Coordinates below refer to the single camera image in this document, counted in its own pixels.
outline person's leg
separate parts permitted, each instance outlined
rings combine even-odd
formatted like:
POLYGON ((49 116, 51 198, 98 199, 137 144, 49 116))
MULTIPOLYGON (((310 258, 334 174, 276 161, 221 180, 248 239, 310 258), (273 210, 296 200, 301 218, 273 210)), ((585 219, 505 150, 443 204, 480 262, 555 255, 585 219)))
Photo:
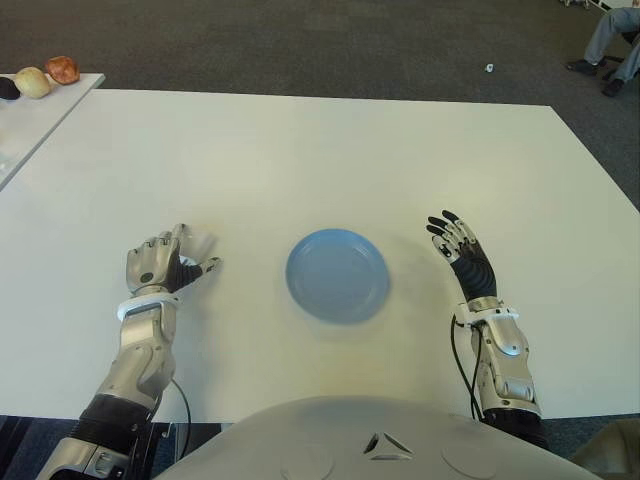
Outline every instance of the person's leg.
POLYGON ((591 41, 584 51, 584 59, 595 65, 604 56, 604 52, 618 33, 633 32, 640 28, 640 9, 615 8, 609 10, 598 23, 591 41))
POLYGON ((633 78, 638 69, 640 69, 640 33, 636 35, 636 38, 633 40, 631 52, 624 59, 624 62, 620 64, 613 78, 628 82, 633 78))

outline small table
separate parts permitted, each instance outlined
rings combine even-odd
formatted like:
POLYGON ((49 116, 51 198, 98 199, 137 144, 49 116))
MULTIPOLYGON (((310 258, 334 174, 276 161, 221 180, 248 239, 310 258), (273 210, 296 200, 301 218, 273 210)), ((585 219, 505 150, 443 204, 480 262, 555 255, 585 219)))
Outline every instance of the small table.
MULTIPOLYGON (((13 79, 15 75, 0 75, 13 79)), ((62 86, 47 75, 52 91, 40 99, 21 95, 0 99, 0 190, 42 145, 80 100, 104 80, 101 73, 85 73, 72 85, 62 86)))

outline robot finger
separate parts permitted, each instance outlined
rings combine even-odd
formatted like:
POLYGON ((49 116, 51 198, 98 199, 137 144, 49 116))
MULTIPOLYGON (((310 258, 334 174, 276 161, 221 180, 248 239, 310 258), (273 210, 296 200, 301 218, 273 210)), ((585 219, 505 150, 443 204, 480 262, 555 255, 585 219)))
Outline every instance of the robot finger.
POLYGON ((433 233, 434 235, 444 235, 445 231, 442 230, 441 228, 438 227, 434 227, 433 225, 427 225, 427 230, 431 233, 433 233))
POLYGON ((127 263, 129 263, 130 260, 133 260, 138 255, 140 255, 140 250, 139 249, 132 248, 131 250, 129 250, 127 252, 127 263))
POLYGON ((458 220, 460 220, 460 218, 458 218, 455 213, 450 212, 449 210, 443 210, 442 216, 449 220, 451 223, 456 223, 458 220))
POLYGON ((171 232, 167 230, 160 232, 160 235, 158 235, 158 241, 162 242, 164 245, 169 243, 169 240, 171 240, 171 232))
POLYGON ((439 227, 435 227, 431 224, 427 225, 427 230, 431 233, 433 233, 434 235, 438 235, 442 238, 444 238, 444 240, 448 243, 450 243, 453 248, 458 248, 458 239, 451 234, 450 231, 448 230, 443 230, 439 227))
POLYGON ((186 228, 186 225, 184 223, 176 223, 176 226, 173 227, 173 232, 171 232, 171 236, 173 238, 180 239, 184 234, 185 228, 186 228))
POLYGON ((463 243, 464 235, 462 234, 460 229, 456 227, 454 224, 447 223, 438 217, 429 217, 428 220, 433 225, 436 225, 437 227, 446 230, 449 233, 447 240, 452 242, 454 245, 463 243))
POLYGON ((219 257, 213 257, 205 262, 202 262, 200 264, 200 268, 202 268, 202 273, 207 273, 207 272, 216 270, 221 262, 222 260, 219 257))
POLYGON ((453 227, 458 231, 458 235, 468 239, 470 243, 476 243, 476 236, 471 228, 469 228, 469 225, 463 222, 455 213, 443 210, 442 216, 451 222, 453 227))
POLYGON ((434 235, 431 237, 431 241, 447 262, 453 263, 460 258, 456 247, 440 235, 434 235))
POLYGON ((469 239, 470 243, 476 243, 477 239, 475 234, 473 233, 473 230, 471 230, 471 228, 469 227, 469 225, 467 225, 465 222, 463 222, 462 220, 457 220, 456 221, 456 226, 462 230, 462 232, 464 233, 464 236, 469 239))
POLYGON ((427 220, 429 220, 429 223, 435 225, 436 227, 440 227, 442 229, 447 228, 447 226, 449 225, 447 222, 445 222, 444 220, 438 217, 429 217, 427 220))

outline onion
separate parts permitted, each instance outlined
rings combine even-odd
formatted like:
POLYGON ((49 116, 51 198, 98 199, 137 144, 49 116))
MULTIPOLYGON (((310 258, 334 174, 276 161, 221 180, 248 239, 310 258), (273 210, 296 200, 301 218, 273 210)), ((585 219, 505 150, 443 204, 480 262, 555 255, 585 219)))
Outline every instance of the onion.
POLYGON ((53 57, 47 60, 45 68, 51 78, 61 85, 69 85, 80 78, 78 64, 71 57, 53 57))
POLYGON ((41 98, 51 91, 49 80, 36 67, 27 67, 16 73, 13 81, 18 90, 30 98, 41 98))

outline robotic arm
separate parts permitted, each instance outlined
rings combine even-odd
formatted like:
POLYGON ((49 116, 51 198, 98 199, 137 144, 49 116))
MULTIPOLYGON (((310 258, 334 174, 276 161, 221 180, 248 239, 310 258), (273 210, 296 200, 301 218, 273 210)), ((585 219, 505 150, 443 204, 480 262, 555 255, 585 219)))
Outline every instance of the robotic arm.
POLYGON ((442 215, 448 222, 429 217, 427 230, 434 234, 433 244, 451 265, 466 299, 457 307, 451 334, 453 341, 455 325, 472 330, 478 364, 472 384, 466 378, 465 382, 474 402, 477 378, 482 413, 477 404, 472 408, 483 423, 546 449, 527 367, 529 344, 516 325, 518 313, 498 299, 495 274, 473 231, 455 214, 443 210, 442 215))
POLYGON ((175 292, 215 269, 180 262, 185 226, 149 238, 127 255, 132 297, 118 308, 120 349, 93 400, 69 437, 62 439, 38 480, 123 478, 137 432, 153 418, 171 382, 175 360, 175 292))

